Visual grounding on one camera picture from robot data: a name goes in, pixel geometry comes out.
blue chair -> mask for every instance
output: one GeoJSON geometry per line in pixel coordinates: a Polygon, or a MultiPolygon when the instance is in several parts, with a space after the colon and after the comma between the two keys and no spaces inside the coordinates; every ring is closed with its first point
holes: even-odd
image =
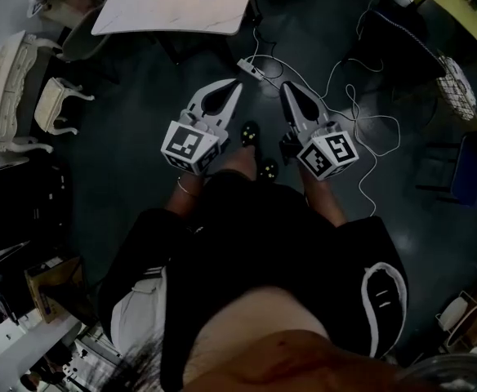
{"type": "Polygon", "coordinates": [[[477,199],[477,132],[466,133],[460,144],[430,143],[427,148],[457,149],[456,159],[438,159],[454,163],[454,173],[450,186],[417,185],[417,189],[446,194],[436,199],[442,202],[474,206],[477,199]]]}

marble tabletop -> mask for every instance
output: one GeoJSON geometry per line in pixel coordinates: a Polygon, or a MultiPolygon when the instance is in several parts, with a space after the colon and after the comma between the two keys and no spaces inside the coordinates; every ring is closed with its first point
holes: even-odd
{"type": "Polygon", "coordinates": [[[91,33],[163,30],[233,35],[248,1],[108,0],[91,33]]]}

concrete floor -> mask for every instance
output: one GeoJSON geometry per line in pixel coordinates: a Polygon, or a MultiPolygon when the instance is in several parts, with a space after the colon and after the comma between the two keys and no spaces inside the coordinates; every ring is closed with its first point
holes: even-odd
{"type": "MultiPolygon", "coordinates": [[[[333,65],[354,43],[354,28],[369,0],[260,0],[264,21],[261,32],[279,44],[275,55],[295,67],[318,92],[325,91],[333,65]]],[[[444,13],[425,15],[430,21],[457,29],[444,13]]],[[[446,43],[454,41],[445,38],[446,43]]],[[[243,24],[229,39],[235,57],[254,51],[252,26],[243,24]]],[[[261,53],[270,49],[262,45],[261,53]]],[[[90,283],[101,279],[138,214],[160,207],[171,193],[179,172],[169,167],[160,145],[172,119],[186,107],[200,87],[233,74],[211,52],[201,53],[175,66],[163,49],[152,45],[144,34],[114,36],[102,53],[112,60],[121,80],[119,86],[100,80],[77,66],[66,77],[96,95],[93,102],[67,100],[63,109],[80,130],[78,136],[49,136],[56,154],[70,166],[73,179],[73,219],[69,245],[86,262],[90,283]]],[[[259,61],[267,74],[275,75],[279,65],[259,61]]],[[[477,96],[477,63],[464,68],[477,96]]],[[[244,91],[237,115],[230,126],[230,150],[238,146],[242,123],[255,119],[263,132],[265,155],[280,164],[278,142],[287,130],[277,91],[267,82],[256,82],[245,74],[244,91]]],[[[283,80],[297,77],[285,70],[283,80]]],[[[448,116],[442,102],[428,127],[433,93],[420,92],[391,103],[390,93],[364,91],[378,86],[381,77],[355,63],[337,69],[329,90],[328,103],[349,112],[344,86],[351,82],[358,92],[362,115],[389,114],[402,128],[402,146],[381,158],[377,169],[363,184],[377,203],[377,215],[386,223],[408,272],[410,302],[403,333],[406,341],[434,322],[434,315],[477,279],[477,204],[473,208],[435,201],[435,194],[415,189],[423,169],[421,157],[428,140],[459,141],[462,131],[448,116]]],[[[352,126],[337,118],[342,126],[352,126]]],[[[396,143],[394,125],[381,120],[362,125],[363,138],[378,152],[396,143]]],[[[358,147],[360,161],[331,179],[335,194],[351,220],[367,216],[371,204],[358,190],[360,178],[372,165],[372,157],[358,147]]],[[[282,167],[279,183],[301,189],[295,167],[282,167]]]]}

bracelet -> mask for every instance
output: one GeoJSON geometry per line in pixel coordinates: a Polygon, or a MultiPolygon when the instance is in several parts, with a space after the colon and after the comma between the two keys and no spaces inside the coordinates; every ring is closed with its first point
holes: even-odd
{"type": "Polygon", "coordinates": [[[186,190],[184,187],[182,187],[182,185],[181,185],[181,178],[180,178],[180,177],[178,177],[178,178],[176,179],[176,184],[181,188],[181,190],[182,190],[184,193],[188,194],[189,196],[191,196],[191,197],[193,197],[193,198],[196,198],[196,197],[197,197],[197,196],[195,196],[194,194],[191,194],[191,193],[190,193],[188,190],[186,190]]]}

dark floor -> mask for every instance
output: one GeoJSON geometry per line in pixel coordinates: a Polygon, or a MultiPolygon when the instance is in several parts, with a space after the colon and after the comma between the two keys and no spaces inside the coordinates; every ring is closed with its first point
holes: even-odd
{"type": "MultiPolygon", "coordinates": [[[[354,28],[369,0],[260,0],[264,22],[263,36],[276,40],[276,56],[295,67],[318,92],[325,91],[333,65],[344,56],[355,40],[354,28]]],[[[437,22],[457,29],[444,13],[424,13],[430,29],[437,22]]],[[[444,38],[450,47],[457,42],[444,38]]],[[[252,55],[252,26],[243,24],[239,34],[229,39],[237,58],[252,55]]],[[[261,53],[270,46],[263,45],[261,53]]],[[[119,245],[139,212],[160,207],[171,193],[178,171],[169,167],[160,154],[160,145],[172,119],[178,118],[194,92],[210,82],[233,77],[211,52],[204,52],[175,66],[158,45],[143,34],[114,36],[102,54],[113,60],[121,79],[119,86],[105,82],[77,66],[67,78],[82,84],[96,95],[92,102],[66,101],[64,115],[80,130],[78,136],[52,136],[56,154],[71,167],[74,203],[69,236],[72,249],[86,261],[90,283],[101,279],[119,245]]],[[[275,75],[279,65],[271,60],[259,62],[267,74],[275,75]]],[[[477,62],[464,70],[477,96],[477,62]]],[[[230,125],[238,145],[238,129],[250,118],[261,125],[262,149],[281,160],[278,142],[287,125],[283,120],[277,91],[267,82],[256,82],[241,75],[244,91],[236,119],[230,125]]],[[[276,82],[297,80],[287,71],[276,82]]],[[[434,321],[434,315],[452,296],[477,279],[477,204],[460,207],[435,201],[435,195],[415,189],[423,170],[420,161],[428,140],[458,141],[461,130],[440,104],[428,127],[433,96],[421,91],[400,102],[391,103],[390,93],[364,91],[375,88],[379,74],[355,65],[339,68],[332,80],[328,103],[348,111],[350,101],[344,86],[352,82],[363,108],[362,115],[389,114],[402,127],[402,146],[381,158],[378,167],[364,182],[364,190],[377,203],[377,215],[386,223],[408,272],[410,302],[406,341],[434,321]]],[[[339,120],[345,129],[352,126],[339,120]]],[[[380,120],[363,123],[363,138],[377,151],[392,147],[394,126],[380,120]]],[[[360,161],[331,179],[335,194],[351,220],[367,216],[371,204],[359,192],[359,179],[372,165],[372,158],[359,147],[360,161]]],[[[283,167],[279,183],[300,189],[295,167],[283,167]]]]}

